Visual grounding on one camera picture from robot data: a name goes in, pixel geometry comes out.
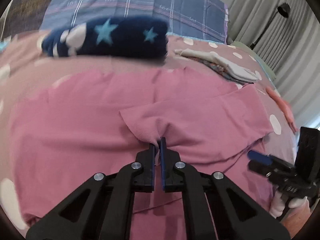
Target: pink t-shirt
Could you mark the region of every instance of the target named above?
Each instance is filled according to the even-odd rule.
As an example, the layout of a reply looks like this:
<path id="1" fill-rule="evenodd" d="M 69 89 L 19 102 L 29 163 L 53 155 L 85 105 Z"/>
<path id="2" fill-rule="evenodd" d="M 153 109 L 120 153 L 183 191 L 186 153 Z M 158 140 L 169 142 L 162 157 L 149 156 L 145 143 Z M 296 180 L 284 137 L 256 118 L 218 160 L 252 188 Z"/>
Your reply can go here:
<path id="1" fill-rule="evenodd" d="M 267 179 L 248 171 L 246 153 L 264 152 L 273 131 L 255 85 L 238 90 L 191 68 L 76 74 L 22 100 L 10 118 L 14 183 L 32 224 L 97 172 L 118 172 L 149 143 L 167 147 L 198 171 L 222 171 L 269 210 Z M 185 239 L 180 193 L 137 193 L 131 239 Z"/>

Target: metal screw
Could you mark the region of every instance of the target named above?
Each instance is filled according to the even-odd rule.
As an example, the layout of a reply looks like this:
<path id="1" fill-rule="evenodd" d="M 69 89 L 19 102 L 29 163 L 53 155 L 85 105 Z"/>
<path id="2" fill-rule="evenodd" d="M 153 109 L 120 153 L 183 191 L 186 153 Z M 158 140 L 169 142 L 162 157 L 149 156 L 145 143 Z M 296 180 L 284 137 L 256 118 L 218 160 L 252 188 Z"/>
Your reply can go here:
<path id="1" fill-rule="evenodd" d="M 104 175 L 103 175 L 103 173 L 96 173 L 94 176 L 93 176 L 93 178 L 95 179 L 95 180 L 102 180 L 103 178 L 104 178 Z"/>
<path id="2" fill-rule="evenodd" d="M 224 175 L 223 175 L 222 172 L 217 171 L 217 172 L 215 172 L 215 173 L 213 174 L 213 177 L 214 177 L 215 179 L 223 179 L 223 178 L 224 178 Z"/>
<path id="3" fill-rule="evenodd" d="M 183 169 L 186 164 L 184 162 L 176 162 L 175 166 L 177 169 Z"/>
<path id="4" fill-rule="evenodd" d="M 137 170 L 141 168 L 141 163 L 132 163 L 131 168 Z"/>

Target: folded navy fabric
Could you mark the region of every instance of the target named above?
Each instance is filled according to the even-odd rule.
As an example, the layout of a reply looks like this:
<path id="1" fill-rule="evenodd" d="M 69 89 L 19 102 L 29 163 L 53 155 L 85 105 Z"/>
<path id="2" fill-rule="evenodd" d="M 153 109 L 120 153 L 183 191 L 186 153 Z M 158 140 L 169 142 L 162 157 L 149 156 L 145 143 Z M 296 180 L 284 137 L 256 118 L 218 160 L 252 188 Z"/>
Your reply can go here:
<path id="1" fill-rule="evenodd" d="M 50 57 L 113 55 L 160 58 L 167 54 L 165 21 L 149 16 L 105 17 L 53 30 L 42 42 Z"/>

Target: gray curtain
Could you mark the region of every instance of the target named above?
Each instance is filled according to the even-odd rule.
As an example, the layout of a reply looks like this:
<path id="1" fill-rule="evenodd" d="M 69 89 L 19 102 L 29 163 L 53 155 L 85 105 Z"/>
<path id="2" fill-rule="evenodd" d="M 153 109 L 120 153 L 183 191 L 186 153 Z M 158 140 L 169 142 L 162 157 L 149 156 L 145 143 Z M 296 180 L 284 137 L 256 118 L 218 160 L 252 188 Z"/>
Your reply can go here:
<path id="1" fill-rule="evenodd" d="M 254 51 L 275 72 L 275 85 L 291 106 L 298 126 L 320 123 L 320 24 L 305 0 L 233 0 L 228 36 L 250 46 L 278 5 L 291 7 L 288 19 L 277 14 Z"/>

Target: floor lamp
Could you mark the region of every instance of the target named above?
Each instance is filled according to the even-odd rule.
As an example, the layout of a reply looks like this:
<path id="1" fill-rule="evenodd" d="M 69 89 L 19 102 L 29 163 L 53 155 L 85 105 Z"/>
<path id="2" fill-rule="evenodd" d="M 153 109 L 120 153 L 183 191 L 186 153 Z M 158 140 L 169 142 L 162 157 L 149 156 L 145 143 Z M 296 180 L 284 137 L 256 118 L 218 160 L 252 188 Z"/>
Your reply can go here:
<path id="1" fill-rule="evenodd" d="M 280 13 L 281 16 L 283 16 L 284 18 L 288 18 L 290 15 L 290 11 L 291 8 L 289 6 L 289 4 L 287 3 L 283 3 L 280 6 L 278 6 L 277 11 L 274 13 L 274 15 L 271 17 L 271 19 L 268 21 L 266 27 L 264 28 L 263 32 L 261 33 L 261 35 L 259 36 L 259 38 L 250 45 L 250 49 L 254 49 L 254 47 L 257 45 L 257 43 L 260 41 L 260 39 L 262 38 L 262 36 L 264 35 L 264 33 L 267 31 L 267 29 L 269 28 L 270 24 L 272 23 L 273 19 L 276 17 L 277 13 Z"/>

